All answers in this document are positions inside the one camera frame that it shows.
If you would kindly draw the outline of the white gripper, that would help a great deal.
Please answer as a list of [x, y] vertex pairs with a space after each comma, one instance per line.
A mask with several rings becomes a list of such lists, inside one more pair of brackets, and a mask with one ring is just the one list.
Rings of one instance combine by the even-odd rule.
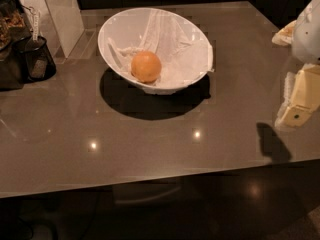
[[297, 73], [288, 72], [284, 81], [284, 101], [275, 127], [291, 131], [304, 125], [320, 107], [320, 0], [311, 0], [292, 21], [275, 33], [272, 43], [288, 46], [305, 64]]

